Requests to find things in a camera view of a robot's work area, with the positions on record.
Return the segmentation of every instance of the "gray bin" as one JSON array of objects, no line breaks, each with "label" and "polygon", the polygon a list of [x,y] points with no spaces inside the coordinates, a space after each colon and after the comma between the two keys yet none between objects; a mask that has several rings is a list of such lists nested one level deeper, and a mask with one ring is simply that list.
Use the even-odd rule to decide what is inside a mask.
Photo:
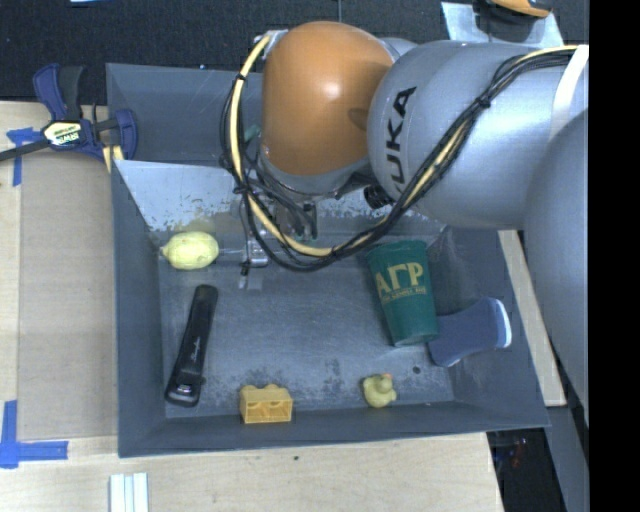
[{"label": "gray bin", "polygon": [[[121,457],[399,439],[543,427],[548,417],[498,235],[451,229],[419,214],[386,240],[429,244],[439,315],[500,299],[513,341],[500,351],[435,366],[425,346],[394,348],[363,255],[301,274],[270,264],[239,289],[241,223],[226,171],[218,168],[218,117],[234,73],[110,65],[109,107],[131,108],[139,160],[112,170]],[[259,122],[260,75],[252,75],[245,125]],[[356,191],[319,205],[325,242],[371,225]],[[199,227],[220,242],[216,262],[177,271],[158,248],[171,233]],[[191,409],[168,404],[164,389],[191,297],[212,284],[220,298],[205,362],[206,383]],[[398,400],[371,409],[362,378],[390,372]],[[245,425],[246,384],[286,387],[290,423]]]}]

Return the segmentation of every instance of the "metal bracket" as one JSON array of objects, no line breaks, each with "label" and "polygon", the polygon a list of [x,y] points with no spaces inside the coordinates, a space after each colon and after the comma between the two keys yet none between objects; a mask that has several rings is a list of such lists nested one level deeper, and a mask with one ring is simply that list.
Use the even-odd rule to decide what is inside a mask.
[{"label": "metal bracket", "polygon": [[553,13],[536,19],[527,27],[525,34],[509,33],[509,28],[499,20],[489,19],[477,13],[473,5],[442,2],[449,38],[469,43],[510,43],[534,48],[563,46],[564,41]]}]

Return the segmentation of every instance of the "rubber duck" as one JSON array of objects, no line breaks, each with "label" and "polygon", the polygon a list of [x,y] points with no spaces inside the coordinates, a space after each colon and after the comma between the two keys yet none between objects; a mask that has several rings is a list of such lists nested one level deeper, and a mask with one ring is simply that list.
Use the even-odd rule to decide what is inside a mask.
[{"label": "rubber duck", "polygon": [[362,381],[362,388],[364,389],[364,399],[371,407],[385,407],[398,397],[393,389],[393,380],[390,373],[367,377]]}]

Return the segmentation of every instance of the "green cup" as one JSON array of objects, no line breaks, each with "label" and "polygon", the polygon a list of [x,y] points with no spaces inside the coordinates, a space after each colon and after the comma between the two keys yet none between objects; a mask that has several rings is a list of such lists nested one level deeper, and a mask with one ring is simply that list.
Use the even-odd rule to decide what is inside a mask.
[{"label": "green cup", "polygon": [[366,254],[393,345],[427,343],[438,337],[438,319],[427,264],[427,244],[402,240]]}]

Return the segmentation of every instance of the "wooden table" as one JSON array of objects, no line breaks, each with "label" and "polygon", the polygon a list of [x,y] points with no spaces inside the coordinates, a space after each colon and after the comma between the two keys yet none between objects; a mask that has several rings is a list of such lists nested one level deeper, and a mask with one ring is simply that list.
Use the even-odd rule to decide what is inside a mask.
[{"label": "wooden table", "polygon": [[[104,109],[100,109],[100,115],[104,116]],[[37,129],[47,121],[48,113],[39,104],[0,102],[0,150],[12,147],[5,137],[7,130],[27,126]],[[54,154],[50,150],[40,153],[37,157],[24,159],[25,181],[33,179],[33,173],[38,170],[54,169],[64,176],[71,167],[95,171],[91,176],[102,173],[106,181],[106,170],[97,161],[80,155]],[[21,296],[20,290],[29,290],[32,277],[26,272],[21,250],[26,256],[38,241],[29,235],[35,228],[30,228],[25,235],[24,225],[21,238],[21,218],[30,212],[21,215],[21,187],[25,185],[13,187],[12,174],[13,162],[0,164],[0,401],[18,398],[19,411],[23,411],[19,436],[21,432],[30,433],[27,437],[37,432],[43,433],[41,437],[60,434],[59,437],[70,439],[70,443],[68,460],[23,462],[16,470],[0,469],[0,511],[108,510],[110,475],[138,472],[148,474],[152,511],[503,510],[483,433],[353,445],[119,459],[113,430],[114,409],[104,406],[115,397],[113,389],[102,389],[94,381],[93,387],[86,386],[82,380],[87,378],[86,373],[67,372],[64,378],[70,382],[65,381],[65,385],[71,393],[67,410],[63,414],[56,405],[53,393],[56,386],[62,384],[53,363],[64,346],[54,342],[47,344],[42,333],[42,341],[37,341],[38,333],[33,332],[30,318],[39,312],[40,306],[25,302],[25,297]],[[100,179],[83,186],[101,187]],[[51,191],[51,198],[55,194],[56,191]],[[42,197],[41,207],[45,211],[51,198]],[[55,215],[54,206],[51,208],[51,215]],[[59,229],[64,232],[65,226],[60,225]],[[511,278],[517,283],[514,288],[545,403],[564,405],[565,398],[517,235],[502,232],[501,241]],[[65,246],[55,249],[63,255],[65,250],[71,250]],[[66,296],[74,292],[71,288],[77,283],[69,285],[63,275],[60,274],[60,279],[57,274],[47,278],[48,287],[55,288],[59,300],[43,305],[43,315],[51,316],[57,304],[63,307]],[[55,323],[53,320],[56,319],[44,319],[47,320],[48,329],[59,325],[64,330],[64,321]],[[103,327],[96,327],[96,332],[103,332]],[[37,357],[26,346],[27,343],[33,345],[34,337],[41,345]],[[108,354],[111,347],[103,350]],[[80,350],[76,357],[79,359],[74,360],[74,364],[86,363],[82,367],[93,368],[93,373],[100,368],[91,351]],[[104,373],[101,379],[115,380],[113,372]]]}]

